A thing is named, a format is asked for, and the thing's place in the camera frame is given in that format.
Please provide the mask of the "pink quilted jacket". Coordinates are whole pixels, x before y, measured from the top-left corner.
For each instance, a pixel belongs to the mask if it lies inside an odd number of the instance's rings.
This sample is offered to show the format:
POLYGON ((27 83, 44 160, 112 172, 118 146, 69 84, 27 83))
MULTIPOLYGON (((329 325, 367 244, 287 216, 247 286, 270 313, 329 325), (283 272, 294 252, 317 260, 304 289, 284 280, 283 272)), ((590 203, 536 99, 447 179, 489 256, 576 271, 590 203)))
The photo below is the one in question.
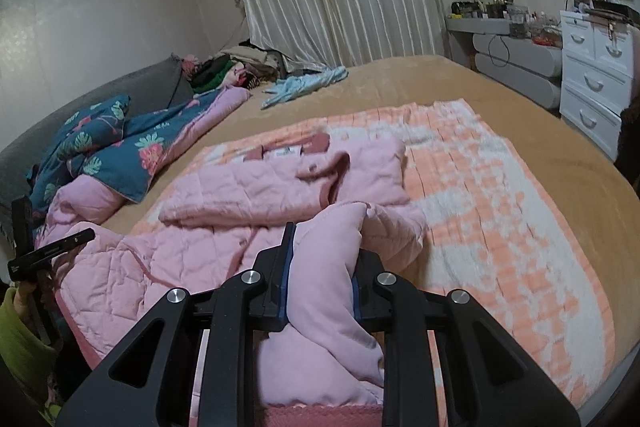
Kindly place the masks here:
POLYGON ((422 253, 427 223, 402 185, 404 162, 396 138, 253 152, 180 176, 153 232, 96 228, 84 248, 55 262, 56 300, 86 361, 98 365, 170 288, 219 287, 294 223, 288 324, 258 343, 259 402, 378 407, 383 353, 355 320, 352 276, 360 251, 393 271, 422 253))

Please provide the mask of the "pile of mixed clothes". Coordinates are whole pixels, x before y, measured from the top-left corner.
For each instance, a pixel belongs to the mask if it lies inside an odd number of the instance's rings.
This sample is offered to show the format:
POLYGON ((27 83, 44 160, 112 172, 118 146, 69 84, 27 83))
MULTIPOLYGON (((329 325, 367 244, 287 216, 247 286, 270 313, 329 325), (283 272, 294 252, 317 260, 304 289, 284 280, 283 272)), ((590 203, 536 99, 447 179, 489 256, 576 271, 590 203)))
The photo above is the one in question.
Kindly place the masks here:
POLYGON ((253 90, 288 77, 285 56, 280 51, 258 48, 248 40, 205 61, 188 55, 181 63, 183 76, 197 94, 223 87, 253 90))

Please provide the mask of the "blue floral pink quilt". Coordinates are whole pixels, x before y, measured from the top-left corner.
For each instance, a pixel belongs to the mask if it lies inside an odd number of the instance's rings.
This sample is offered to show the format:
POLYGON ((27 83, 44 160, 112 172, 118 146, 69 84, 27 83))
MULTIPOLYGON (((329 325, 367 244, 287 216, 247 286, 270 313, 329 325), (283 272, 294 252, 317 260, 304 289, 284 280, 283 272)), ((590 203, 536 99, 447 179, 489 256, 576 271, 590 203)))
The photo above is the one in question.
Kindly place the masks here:
POLYGON ((122 94, 78 110, 62 124, 38 165, 29 199, 38 247, 79 222, 95 225, 145 199, 156 176, 250 98, 218 88, 130 117, 122 94))

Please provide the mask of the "orange checked cloud blanket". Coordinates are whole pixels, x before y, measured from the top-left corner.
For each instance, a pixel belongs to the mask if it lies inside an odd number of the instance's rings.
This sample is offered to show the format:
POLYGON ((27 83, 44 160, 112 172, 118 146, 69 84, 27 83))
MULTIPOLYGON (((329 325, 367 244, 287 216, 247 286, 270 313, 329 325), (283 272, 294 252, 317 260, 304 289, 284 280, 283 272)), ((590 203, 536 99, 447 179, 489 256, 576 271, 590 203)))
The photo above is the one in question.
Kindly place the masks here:
POLYGON ((608 298, 554 202, 465 101, 312 118, 202 150, 114 248, 142 313, 172 285, 206 291, 302 228, 292 323, 259 348, 274 407, 377 407, 382 352, 321 291, 358 247, 421 288, 463 287, 574 405, 605 381, 608 298))

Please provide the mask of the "tan bed sheet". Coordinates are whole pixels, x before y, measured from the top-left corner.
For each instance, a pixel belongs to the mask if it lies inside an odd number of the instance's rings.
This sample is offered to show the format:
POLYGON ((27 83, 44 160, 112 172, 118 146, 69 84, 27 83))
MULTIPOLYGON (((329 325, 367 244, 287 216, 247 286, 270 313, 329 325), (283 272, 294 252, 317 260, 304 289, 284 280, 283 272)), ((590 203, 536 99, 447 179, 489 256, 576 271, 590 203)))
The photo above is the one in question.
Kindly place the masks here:
POLYGON ((160 226, 178 176, 262 143, 316 132, 395 135, 404 185, 425 213, 422 253, 402 270, 445 294, 462 287, 589 419, 639 341, 639 199, 586 139, 527 98, 445 57, 393 57, 345 80, 261 109, 254 93, 106 227, 160 226))

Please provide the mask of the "light blue garment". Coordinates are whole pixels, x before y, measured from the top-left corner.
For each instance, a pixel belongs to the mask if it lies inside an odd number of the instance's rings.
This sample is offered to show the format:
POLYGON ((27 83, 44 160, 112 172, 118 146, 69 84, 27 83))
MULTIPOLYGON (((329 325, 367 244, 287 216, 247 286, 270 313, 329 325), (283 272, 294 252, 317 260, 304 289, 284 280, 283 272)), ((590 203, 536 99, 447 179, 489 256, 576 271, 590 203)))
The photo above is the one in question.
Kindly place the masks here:
POLYGON ((346 79, 347 76, 347 68, 340 66, 328 68, 322 70, 322 72, 314 72, 313 74, 279 79, 265 90, 268 98, 262 102, 260 108, 267 109, 282 103, 294 101, 296 98, 303 98, 303 96, 332 86, 334 83, 341 82, 346 79))

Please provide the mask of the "grey dressing table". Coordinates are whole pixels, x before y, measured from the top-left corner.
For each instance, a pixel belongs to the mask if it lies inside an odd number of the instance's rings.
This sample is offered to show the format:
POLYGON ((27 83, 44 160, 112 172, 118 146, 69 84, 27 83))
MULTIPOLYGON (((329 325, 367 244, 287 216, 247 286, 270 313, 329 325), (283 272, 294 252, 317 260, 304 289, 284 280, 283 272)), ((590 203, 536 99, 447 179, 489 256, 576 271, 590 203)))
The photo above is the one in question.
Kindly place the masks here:
POLYGON ((454 1, 446 18, 457 61, 549 112, 560 108, 560 21, 513 0, 454 1))

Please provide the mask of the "white drawer cabinet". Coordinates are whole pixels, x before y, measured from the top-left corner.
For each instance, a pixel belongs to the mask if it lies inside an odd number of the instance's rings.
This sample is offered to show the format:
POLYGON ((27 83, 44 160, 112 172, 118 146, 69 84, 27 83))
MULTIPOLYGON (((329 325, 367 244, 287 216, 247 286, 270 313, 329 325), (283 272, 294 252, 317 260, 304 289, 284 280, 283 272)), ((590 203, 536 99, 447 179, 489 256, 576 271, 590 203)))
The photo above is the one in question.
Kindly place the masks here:
POLYGON ((639 93, 639 29, 562 11, 561 118, 614 161, 622 113, 639 93))

